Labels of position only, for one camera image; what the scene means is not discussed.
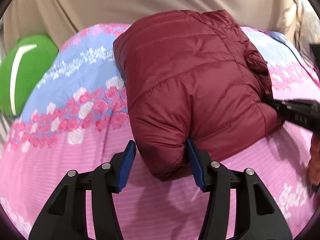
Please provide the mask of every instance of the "white rose pattern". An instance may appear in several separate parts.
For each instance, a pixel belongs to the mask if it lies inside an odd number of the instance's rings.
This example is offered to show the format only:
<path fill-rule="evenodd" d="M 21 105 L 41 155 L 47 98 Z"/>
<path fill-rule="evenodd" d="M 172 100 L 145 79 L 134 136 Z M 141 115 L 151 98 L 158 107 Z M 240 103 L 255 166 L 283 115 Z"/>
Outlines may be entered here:
<path fill-rule="evenodd" d="M 53 114 L 55 109 L 56 109 L 56 105 L 50 102 L 47 106 L 47 114 Z"/>
<path fill-rule="evenodd" d="M 30 222 L 26 221 L 22 216 L 12 212 L 7 199 L 0 197 L 0 204 L 5 213 L 11 218 L 13 224 L 24 235 L 29 235 L 32 229 Z"/>
<path fill-rule="evenodd" d="M 24 153 L 28 152 L 29 149 L 30 149 L 30 145 L 31 145 L 31 144 L 30 144 L 29 141 L 24 142 L 23 145 L 22 145 L 22 147 L 21 147 L 21 150 L 22 150 Z"/>
<path fill-rule="evenodd" d="M 36 115 L 36 114 L 38 114 L 38 110 L 36 109 L 34 112 L 33 112 L 33 114 L 31 115 L 31 119 Z"/>
<path fill-rule="evenodd" d="M 97 49 L 90 48 L 85 52 L 81 52 L 80 56 L 74 58 L 72 62 L 66 63 L 62 60 L 60 63 L 52 65 L 36 86 L 39 89 L 46 84 L 47 80 L 57 79 L 60 76 L 69 77 L 75 71 L 79 70 L 84 63 L 89 63 L 90 65 L 97 62 L 97 59 L 114 61 L 113 49 L 107 51 L 103 46 Z"/>
<path fill-rule="evenodd" d="M 75 101 L 79 101 L 80 96 L 82 96 L 84 93 L 86 93 L 86 89 L 83 87 L 80 87 L 74 94 L 73 94 L 73 98 Z"/>
<path fill-rule="evenodd" d="M 11 143 L 8 143 L 8 146 L 6 147 L 6 151 L 11 152 L 12 150 L 12 145 Z"/>
<path fill-rule="evenodd" d="M 31 127 L 30 133 L 35 133 L 37 131 L 37 128 L 38 128 L 38 124 L 34 123 Z"/>
<path fill-rule="evenodd" d="M 93 102 L 86 102 L 84 105 L 80 107 L 79 111 L 79 119 L 84 119 L 91 112 L 93 107 Z"/>
<path fill-rule="evenodd" d="M 306 178 L 300 179 L 295 192 L 292 186 L 284 184 L 284 190 L 276 200 L 284 218 L 288 219 L 292 216 L 292 207 L 301 207 L 306 204 L 308 199 L 308 189 L 306 187 Z"/>
<path fill-rule="evenodd" d="M 107 88 L 116 86 L 118 90 L 121 90 L 124 87 L 124 82 L 121 77 L 115 76 L 107 80 L 106 86 Z"/>
<path fill-rule="evenodd" d="M 56 130 L 58 130 L 58 126 L 60 124 L 60 119 L 57 117 L 56 119 L 54 119 L 51 123 L 51 131 L 55 132 Z"/>
<path fill-rule="evenodd" d="M 71 132 L 68 132 L 68 143 L 69 144 L 81 144 L 84 140 L 84 129 L 78 128 Z"/>
<path fill-rule="evenodd" d="M 272 73 L 272 76 L 277 79 L 279 82 L 283 82 L 282 78 L 279 75 Z"/>

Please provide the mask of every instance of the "light blue fabric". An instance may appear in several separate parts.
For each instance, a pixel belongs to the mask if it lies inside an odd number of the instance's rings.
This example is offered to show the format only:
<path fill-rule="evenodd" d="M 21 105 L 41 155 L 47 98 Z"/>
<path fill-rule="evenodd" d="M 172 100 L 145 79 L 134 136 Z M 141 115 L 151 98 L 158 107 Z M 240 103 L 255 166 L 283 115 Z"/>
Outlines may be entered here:
<path fill-rule="evenodd" d="M 35 110 L 46 114 L 49 103 L 57 108 L 65 107 L 80 87 L 92 93 L 106 87 L 108 79 L 120 78 L 113 41 L 127 28 L 128 25 L 95 25 L 85 30 L 86 35 L 82 31 L 68 41 L 66 44 L 71 43 L 70 46 L 59 52 L 52 67 L 31 93 L 21 114 L 22 120 L 27 122 Z"/>
<path fill-rule="evenodd" d="M 22 120 L 28 122 L 35 110 L 39 114 L 46 114 L 49 103 L 54 103 L 57 108 L 65 107 L 81 87 L 92 93 L 97 88 L 105 88 L 106 81 L 111 78 L 116 77 L 115 82 L 122 82 L 112 48 L 116 36 L 127 27 L 95 25 L 68 41 L 65 45 L 67 48 L 59 52 L 50 70 L 30 95 Z M 268 36 L 247 27 L 243 27 L 243 31 L 268 62 L 270 70 L 273 68 L 271 63 L 286 65 L 303 62 L 297 50 L 282 34 L 271 32 Z"/>

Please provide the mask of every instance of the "black tool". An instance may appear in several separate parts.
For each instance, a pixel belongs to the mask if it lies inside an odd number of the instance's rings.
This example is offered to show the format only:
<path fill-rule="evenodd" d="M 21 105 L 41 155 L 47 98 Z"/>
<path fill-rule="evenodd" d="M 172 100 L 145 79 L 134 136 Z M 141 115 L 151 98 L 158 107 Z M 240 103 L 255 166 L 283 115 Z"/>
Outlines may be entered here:
<path fill-rule="evenodd" d="M 118 194 L 126 186 L 135 155 L 136 144 L 129 141 L 124 152 L 94 171 L 69 171 L 44 205 L 29 240 L 92 240 L 87 233 L 86 190 L 92 191 L 96 239 L 123 240 L 112 193 Z"/>
<path fill-rule="evenodd" d="M 187 140 L 191 170 L 198 187 L 210 192 L 199 240 L 225 240 L 230 189 L 236 189 L 236 229 L 230 240 L 292 240 L 275 200 L 253 169 L 228 170 Z"/>
<path fill-rule="evenodd" d="M 320 136 L 320 104 L 315 100 L 268 100 L 268 105 L 279 112 L 286 121 L 301 126 Z M 320 185 L 313 185 L 313 191 L 320 194 Z"/>

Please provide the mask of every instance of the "white stripe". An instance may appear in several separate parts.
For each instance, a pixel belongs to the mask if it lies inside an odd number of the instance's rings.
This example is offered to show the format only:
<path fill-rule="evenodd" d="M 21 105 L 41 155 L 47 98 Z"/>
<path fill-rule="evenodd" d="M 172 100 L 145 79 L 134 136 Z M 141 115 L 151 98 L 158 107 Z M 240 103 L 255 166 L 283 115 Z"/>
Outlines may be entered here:
<path fill-rule="evenodd" d="M 17 74 L 18 74 L 20 61 L 24 54 L 26 54 L 28 51 L 35 49 L 36 47 L 37 47 L 36 44 L 20 46 L 16 53 L 16 56 L 14 57 L 12 69 L 11 69 L 11 77 L 10 77 L 10 104 L 11 104 L 11 110 L 13 115 L 17 115 L 14 96 L 15 96 L 16 81 L 17 81 Z"/>

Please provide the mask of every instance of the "pink bedsheet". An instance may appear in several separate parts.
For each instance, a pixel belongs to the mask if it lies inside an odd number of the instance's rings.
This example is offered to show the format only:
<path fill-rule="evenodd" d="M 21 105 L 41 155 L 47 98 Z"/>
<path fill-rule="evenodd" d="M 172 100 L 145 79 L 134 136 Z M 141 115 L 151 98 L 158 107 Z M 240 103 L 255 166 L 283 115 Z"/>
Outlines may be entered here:
<path fill-rule="evenodd" d="M 274 97 L 315 98 L 320 101 L 319 88 L 303 67 L 297 68 L 305 73 L 300 82 L 287 84 L 290 89 L 286 90 L 275 88 Z M 125 90 L 119 87 L 119 82 L 111 87 L 116 87 L 113 88 L 115 93 L 111 89 L 108 91 L 112 93 L 108 95 L 116 101 L 115 98 L 121 94 L 126 104 Z M 81 101 L 81 96 L 85 95 L 81 104 L 92 101 L 91 108 L 87 110 L 103 110 L 101 104 L 100 108 L 99 104 L 92 107 L 99 100 L 94 93 L 84 89 L 74 92 L 74 100 L 69 104 Z M 48 114 L 41 118 L 53 119 L 53 114 L 62 118 L 66 114 L 66 108 L 57 110 L 53 104 L 48 109 Z M 81 111 L 83 115 L 84 108 L 78 109 L 79 113 Z M 67 124 L 61 125 L 60 122 L 56 127 L 59 133 L 47 138 L 46 144 L 30 137 L 16 145 L 10 138 L 22 129 L 19 126 L 25 127 L 19 121 L 12 127 L 0 163 L 0 203 L 26 238 L 47 198 L 68 170 L 76 169 L 79 173 L 92 171 L 109 161 L 114 153 L 123 151 L 128 141 L 133 139 L 127 114 L 117 111 L 116 107 L 112 111 L 113 118 L 84 122 L 76 129 L 69 129 Z M 33 115 L 33 122 L 38 122 L 38 118 Z M 294 236 L 304 228 L 318 206 L 318 199 L 308 196 L 306 188 L 310 140 L 310 132 L 285 123 L 271 136 L 223 161 L 229 169 L 243 171 L 250 167 L 257 172 L 278 203 Z M 208 194 L 196 187 L 193 177 L 173 182 L 160 182 L 152 177 L 139 153 L 127 187 L 121 194 L 114 195 L 124 239 L 132 240 L 198 239 L 207 200 Z M 228 237 L 233 235 L 234 214 L 235 196 L 232 194 Z M 89 237 L 95 238 L 90 194 L 87 195 L 87 220 Z"/>

